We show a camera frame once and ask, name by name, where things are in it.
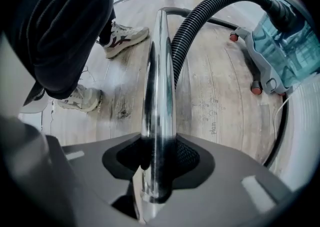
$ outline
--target vacuum hose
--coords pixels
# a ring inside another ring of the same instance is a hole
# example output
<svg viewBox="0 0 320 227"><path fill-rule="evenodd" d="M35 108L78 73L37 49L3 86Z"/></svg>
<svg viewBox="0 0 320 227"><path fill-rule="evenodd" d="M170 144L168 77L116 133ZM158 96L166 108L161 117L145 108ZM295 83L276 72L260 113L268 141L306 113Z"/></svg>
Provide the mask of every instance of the vacuum hose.
<svg viewBox="0 0 320 227"><path fill-rule="evenodd" d="M174 86L184 64L189 48L202 26L219 10L240 2L249 1L261 6L269 15L278 30L290 29L293 26L294 14L287 6L276 0L204 0L185 18L171 42Z"/></svg>
<svg viewBox="0 0 320 227"><path fill-rule="evenodd" d="M179 75L189 48L199 30L206 22L218 24L235 30L237 28L236 25L213 18L212 16L224 7L240 1L249 1L258 4L268 14L272 24L280 31L285 32L295 26L296 16L294 15L294 13L292 13L286 5L276 0L204 0L192 11L183 9L183 13L181 13L180 10L179 14L184 16L185 20L179 27L171 42L175 88L177 87ZM178 10L173 7L168 7L166 12L170 15L178 13ZM285 101L286 99L287 95L285 94L283 96L283 101ZM263 164L267 168L270 168L273 164L284 140L288 122L288 115L289 103L287 102L282 110L278 136L274 142L274 146L271 150L270 155Z"/></svg>

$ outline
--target black pants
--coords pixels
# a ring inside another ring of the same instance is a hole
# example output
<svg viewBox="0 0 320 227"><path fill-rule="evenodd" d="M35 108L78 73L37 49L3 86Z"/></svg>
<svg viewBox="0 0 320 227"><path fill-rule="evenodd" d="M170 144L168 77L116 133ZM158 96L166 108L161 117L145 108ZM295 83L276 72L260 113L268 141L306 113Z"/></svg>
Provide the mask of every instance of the black pants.
<svg viewBox="0 0 320 227"><path fill-rule="evenodd" d="M110 39L114 0L22 0L5 28L8 40L36 79L29 96L45 88L67 98L98 36Z"/></svg>

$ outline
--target red wheel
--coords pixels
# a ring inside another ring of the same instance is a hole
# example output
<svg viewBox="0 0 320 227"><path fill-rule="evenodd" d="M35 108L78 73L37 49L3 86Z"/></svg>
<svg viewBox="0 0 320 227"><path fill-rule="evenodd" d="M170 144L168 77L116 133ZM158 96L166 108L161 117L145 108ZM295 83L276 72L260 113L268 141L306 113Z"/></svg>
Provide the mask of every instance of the red wheel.
<svg viewBox="0 0 320 227"><path fill-rule="evenodd" d="M261 85L260 85L260 82L257 81L257 80L254 80L252 82L252 85L251 85L251 92L255 95L261 95L262 93L262 88L261 88Z"/></svg>
<svg viewBox="0 0 320 227"><path fill-rule="evenodd" d="M233 42L236 42L236 41L238 41L238 37L239 37L239 36L236 35L236 34L231 34L231 35L230 35L230 40L233 41Z"/></svg>
<svg viewBox="0 0 320 227"><path fill-rule="evenodd" d="M251 88L251 92L258 96L258 95L261 95L262 90L260 88L258 88L258 87L252 87Z"/></svg>

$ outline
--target shoelace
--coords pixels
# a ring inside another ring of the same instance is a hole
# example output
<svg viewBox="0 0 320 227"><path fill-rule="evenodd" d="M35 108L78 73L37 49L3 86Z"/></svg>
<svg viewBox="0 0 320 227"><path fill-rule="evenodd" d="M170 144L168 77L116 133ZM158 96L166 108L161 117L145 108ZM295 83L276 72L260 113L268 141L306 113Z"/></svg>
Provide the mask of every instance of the shoelace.
<svg viewBox="0 0 320 227"><path fill-rule="evenodd" d="M83 91L85 90L86 88L83 86L83 85L80 85L78 84L75 88L75 91L71 94L73 97L76 97L76 98L81 98L83 99L84 98L84 94L83 94Z"/></svg>
<svg viewBox="0 0 320 227"><path fill-rule="evenodd" d="M113 25L114 27L120 29L120 30L123 30L123 31L128 31L128 30L131 30L132 27L130 26L124 26L124 25L121 25L121 24L117 24L115 21L113 22Z"/></svg>

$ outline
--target wood grain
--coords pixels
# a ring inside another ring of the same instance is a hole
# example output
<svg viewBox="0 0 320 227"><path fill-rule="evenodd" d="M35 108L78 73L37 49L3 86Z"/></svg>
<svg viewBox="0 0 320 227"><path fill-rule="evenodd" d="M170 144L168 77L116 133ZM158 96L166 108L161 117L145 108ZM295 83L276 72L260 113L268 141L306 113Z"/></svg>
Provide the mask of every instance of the wood grain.
<svg viewBox="0 0 320 227"><path fill-rule="evenodd" d="M114 6L116 21L148 26L152 34L158 9L192 9L201 1L125 0ZM215 17L253 26L232 5ZM171 39L183 20L168 17ZM251 93L244 42L231 42L229 34L230 30L207 23L191 45L176 88L177 131L241 150L262 163L274 142L272 116L281 98ZM42 115L42 130L56 136L62 145L139 132L149 43L148 38L113 60L106 59L95 44L79 83L102 90L100 109L84 113L59 108L50 101Z"/></svg>

